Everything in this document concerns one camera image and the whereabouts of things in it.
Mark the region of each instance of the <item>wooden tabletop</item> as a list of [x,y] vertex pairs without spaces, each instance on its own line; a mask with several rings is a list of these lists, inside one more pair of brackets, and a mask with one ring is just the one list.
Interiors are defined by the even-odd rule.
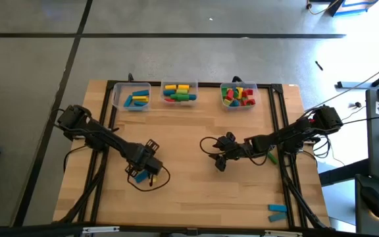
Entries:
[[[90,81],[83,106],[95,119],[99,118],[106,81]],[[282,181],[277,165],[267,161],[257,167],[248,159],[228,161],[224,172],[215,167],[215,161],[199,148],[205,136],[219,137],[232,131],[237,142],[257,134],[273,132],[268,92],[259,89],[260,100],[250,111],[226,112],[220,106],[218,88],[199,88],[194,107],[165,105],[160,99],[160,88],[151,88],[149,112],[118,112],[116,132],[129,142],[145,144],[155,140],[160,148],[156,158],[170,171],[170,182],[154,192],[140,192],[127,184],[124,169],[127,162],[119,152],[111,149],[99,204],[97,222],[100,224],[141,226],[186,226],[220,228],[287,228],[287,221],[270,223],[268,204],[284,205]],[[284,85],[284,97],[289,122],[303,113],[299,88]],[[107,118],[111,106],[108,106]],[[280,128],[283,127],[278,112]],[[212,141],[205,141],[205,149]],[[83,145],[75,141],[72,149]],[[91,149],[82,149],[70,155],[59,193],[54,221],[64,217],[80,197],[89,166]],[[297,168],[303,197],[310,208],[329,225],[320,180],[315,161],[299,154]],[[162,170],[155,185],[162,184],[167,174]],[[147,181],[138,184],[148,188]],[[88,203],[89,219],[92,197]],[[299,225],[297,208],[293,205],[295,223]]]

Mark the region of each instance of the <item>gray floor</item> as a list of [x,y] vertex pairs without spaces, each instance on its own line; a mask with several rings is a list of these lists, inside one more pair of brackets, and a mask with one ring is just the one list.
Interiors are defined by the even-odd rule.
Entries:
[[[0,0],[0,32],[77,31],[86,1]],[[325,5],[315,5],[314,10]],[[379,70],[379,2],[358,17],[332,18],[305,12],[301,0],[281,1],[94,1],[85,32],[208,32],[260,34],[347,34],[343,39],[82,39],[61,107],[81,104],[89,80],[196,78],[229,81],[235,75],[259,83],[299,84],[305,108],[337,93],[339,80],[361,81]],[[0,225],[9,225],[43,125],[61,81],[73,39],[0,39]],[[323,71],[315,65],[318,61]],[[330,105],[341,117],[348,93]],[[364,134],[345,142],[352,125],[330,137],[344,163],[366,158]],[[70,142],[54,130],[25,224],[52,220],[62,182],[62,159]],[[340,166],[331,158],[322,161]]]

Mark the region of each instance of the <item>plastic bin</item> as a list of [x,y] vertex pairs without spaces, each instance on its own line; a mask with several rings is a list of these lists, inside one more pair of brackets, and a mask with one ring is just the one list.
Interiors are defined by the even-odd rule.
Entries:
[[[124,107],[124,103],[132,92],[149,90],[149,102],[144,106]],[[150,109],[151,86],[147,82],[119,82],[113,88],[112,105],[119,111],[148,111]]]
[[[163,94],[164,86],[166,85],[189,85],[189,94],[193,94],[197,96],[197,98],[193,101],[177,101],[177,102],[169,102],[165,101],[165,98],[169,98],[169,96],[165,96]],[[198,100],[198,81],[196,79],[189,80],[189,79],[165,79],[162,80],[161,83],[161,100],[163,103],[166,103],[167,105],[182,105],[182,106],[194,106],[197,103]]]
[[222,102],[222,106],[225,110],[227,111],[240,111],[240,110],[248,110],[254,108],[255,105],[247,105],[247,106],[237,106],[237,107],[231,107],[227,106],[223,103],[223,97],[222,97],[222,88],[236,88],[236,87],[242,87],[244,89],[252,89],[253,90],[253,95],[249,95],[250,99],[255,100],[255,105],[260,103],[260,97],[258,94],[258,88],[257,84],[255,82],[229,82],[229,83],[222,83],[220,85],[220,100]]

